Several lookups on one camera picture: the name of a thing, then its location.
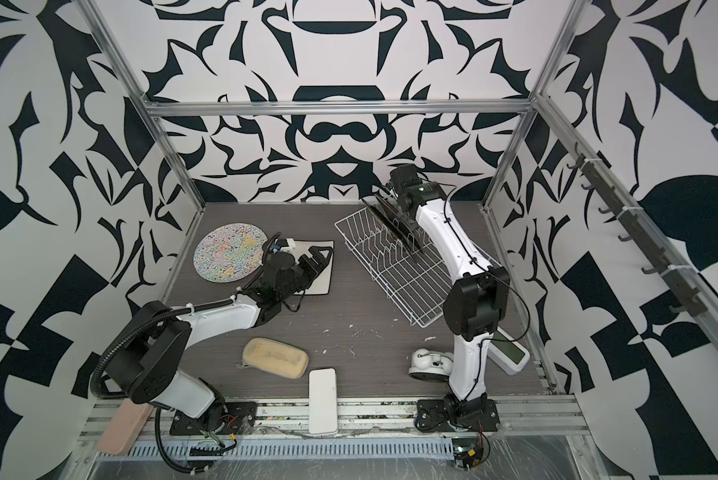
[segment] multicolored speckled round plate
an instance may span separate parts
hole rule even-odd
[[[266,242],[263,230],[250,224],[229,224],[201,239],[194,251],[194,268],[205,280],[228,283],[244,278],[261,264]]]

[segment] dish rack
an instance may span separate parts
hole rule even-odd
[[[366,207],[335,222],[335,228],[410,324],[425,328],[441,317],[452,283],[444,260],[423,229],[418,227],[415,232],[421,249],[410,255]],[[474,246],[496,264],[481,247]]]

